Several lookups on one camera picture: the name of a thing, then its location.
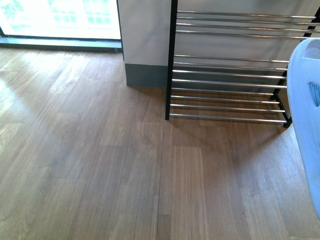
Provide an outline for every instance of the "wall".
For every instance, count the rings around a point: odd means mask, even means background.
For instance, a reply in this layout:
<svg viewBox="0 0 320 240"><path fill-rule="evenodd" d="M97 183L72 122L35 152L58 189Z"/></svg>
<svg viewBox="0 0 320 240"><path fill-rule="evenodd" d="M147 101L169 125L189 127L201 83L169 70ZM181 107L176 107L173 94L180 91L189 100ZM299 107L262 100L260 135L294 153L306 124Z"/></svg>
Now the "wall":
<svg viewBox="0 0 320 240"><path fill-rule="evenodd" d="M167 84L171 0L118 0L128 86Z"/></svg>
<svg viewBox="0 0 320 240"><path fill-rule="evenodd" d="M129 86L160 86L167 81L170 0L118 0L124 61ZM318 0L180 0L178 9L194 11L310 15ZM176 54L240 56L287 60L297 42L177 35Z"/></svg>

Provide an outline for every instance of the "wooden floor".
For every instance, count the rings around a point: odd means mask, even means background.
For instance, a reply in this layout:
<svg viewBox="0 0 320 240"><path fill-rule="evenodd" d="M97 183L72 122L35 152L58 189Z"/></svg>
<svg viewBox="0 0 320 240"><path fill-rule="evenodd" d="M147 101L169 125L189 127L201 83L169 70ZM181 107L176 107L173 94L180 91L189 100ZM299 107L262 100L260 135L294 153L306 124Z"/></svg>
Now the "wooden floor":
<svg viewBox="0 0 320 240"><path fill-rule="evenodd" d="M164 120L121 54L0 49L1 240L320 240L294 128Z"/></svg>

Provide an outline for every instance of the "window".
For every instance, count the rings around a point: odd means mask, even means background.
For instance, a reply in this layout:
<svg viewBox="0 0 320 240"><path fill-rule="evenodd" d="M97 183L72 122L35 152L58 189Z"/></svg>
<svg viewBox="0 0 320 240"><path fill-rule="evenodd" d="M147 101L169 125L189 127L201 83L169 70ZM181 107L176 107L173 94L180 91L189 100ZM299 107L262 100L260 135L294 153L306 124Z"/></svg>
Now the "window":
<svg viewBox="0 0 320 240"><path fill-rule="evenodd" d="M116 0L0 0L7 36L119 40Z"/></svg>

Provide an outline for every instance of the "white plastic object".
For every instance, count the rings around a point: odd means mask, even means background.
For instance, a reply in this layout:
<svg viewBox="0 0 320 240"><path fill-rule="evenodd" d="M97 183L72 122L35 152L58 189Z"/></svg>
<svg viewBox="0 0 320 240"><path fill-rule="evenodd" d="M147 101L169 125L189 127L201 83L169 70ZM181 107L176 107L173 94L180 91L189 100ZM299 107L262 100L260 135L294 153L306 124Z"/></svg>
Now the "white plastic object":
<svg viewBox="0 0 320 240"><path fill-rule="evenodd" d="M287 93L311 199L320 219L320 38L298 44L289 60Z"/></svg>

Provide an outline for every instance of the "chrome rod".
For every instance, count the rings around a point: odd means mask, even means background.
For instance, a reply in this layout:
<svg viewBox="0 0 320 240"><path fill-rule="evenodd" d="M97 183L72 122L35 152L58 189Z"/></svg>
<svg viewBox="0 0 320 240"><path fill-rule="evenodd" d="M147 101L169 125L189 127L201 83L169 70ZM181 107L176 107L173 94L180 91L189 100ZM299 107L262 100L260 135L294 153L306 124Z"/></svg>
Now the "chrome rod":
<svg viewBox="0 0 320 240"><path fill-rule="evenodd" d="M229 76L229 77L244 77L244 78L259 78L259 79L287 79L285 76L269 76L269 75L255 75L255 74L242 74L242 73L229 73L229 72L207 72L207 71L188 71L188 70L173 70L174 73L179 74L207 74L216 76Z"/></svg>
<svg viewBox="0 0 320 240"><path fill-rule="evenodd" d="M209 90L209 89L197 89L197 88L183 88L183 87L172 87L174 91L192 91L192 92L208 92L208 93L220 93L220 94L245 94L245 95L258 95L258 96L273 96L273 93L267 92L249 92L249 91L225 91L225 90Z"/></svg>
<svg viewBox="0 0 320 240"><path fill-rule="evenodd" d="M272 109L254 109L242 107L226 107L226 106L203 106L203 105L186 105L186 104L170 104L171 107L191 108L191 109L211 109L211 110L231 110L231 111L249 111L249 112L266 112L266 113L285 113L285 110Z"/></svg>
<svg viewBox="0 0 320 240"><path fill-rule="evenodd" d="M285 120L271 120L271 119L255 119L255 118L241 118L241 117L226 117L226 116L206 116L206 115L191 115L191 114L177 114L170 113L170 116L187 117L187 118L202 118L202 119L215 119L215 120L232 120L232 121L250 121L250 122L266 122L266 123L280 123L285 124Z"/></svg>
<svg viewBox="0 0 320 240"><path fill-rule="evenodd" d="M229 85L229 86L253 87L253 88L271 88L271 89L286 89L287 88L287 86L283 86L283 85L224 82L224 81L206 81L206 80L188 80L188 79L172 79L172 81L175 83Z"/></svg>
<svg viewBox="0 0 320 240"><path fill-rule="evenodd" d="M278 35L258 35L258 34L240 34L240 33L218 33L208 31L185 31L177 30L178 34L196 34L196 35L209 35L218 37L242 37L242 38L260 38L260 39L290 39L290 40L304 40L309 39L307 36L278 36Z"/></svg>
<svg viewBox="0 0 320 240"><path fill-rule="evenodd" d="M171 95L172 99L180 100L202 100L202 101L216 101L216 102L233 102L233 103L251 103L251 104L279 104L278 101L257 101L257 100L241 100L218 97L203 97L203 96L177 96Z"/></svg>
<svg viewBox="0 0 320 240"><path fill-rule="evenodd" d="M212 59L212 60L230 60L230 61L245 61L245 62L262 62L262 63L279 63L288 64L287 60L267 60L267 59L250 59L250 58L232 58L232 57L210 57L210 56L194 56L176 54L177 58L193 58L193 59Z"/></svg>
<svg viewBox="0 0 320 240"><path fill-rule="evenodd" d="M208 63L193 63L193 62L179 62L175 61L174 64L187 65L187 66L203 66L203 67L214 67L224 69L237 69L237 70L257 70L257 71L287 71L287 68L282 67L255 67L255 66L237 66L237 65L224 65L224 64L208 64Z"/></svg>
<svg viewBox="0 0 320 240"><path fill-rule="evenodd" d="M209 12L209 11L186 11L178 10L178 14L199 14L214 16L233 16L233 17L252 17L252 18L289 18L289 19L316 19L315 16L294 16L294 15L274 15L274 14L250 14L250 13L231 13L231 12Z"/></svg>
<svg viewBox="0 0 320 240"><path fill-rule="evenodd" d="M193 21L211 21L225 23L244 23L244 24L270 24L270 25L294 25L294 26L320 26L318 22L291 22L291 21L262 21L262 20L242 20L242 19L222 19L208 17L186 17L178 16L176 19Z"/></svg>
<svg viewBox="0 0 320 240"><path fill-rule="evenodd" d="M190 23L177 23L179 27L191 28L211 28L211 29L235 29L235 30L249 30L249 31L267 31L267 32L289 32L289 33L320 33L320 30L309 29L291 29L291 28L275 28L275 27L251 27L251 26L223 26L223 25L210 25L210 24L190 24Z"/></svg>

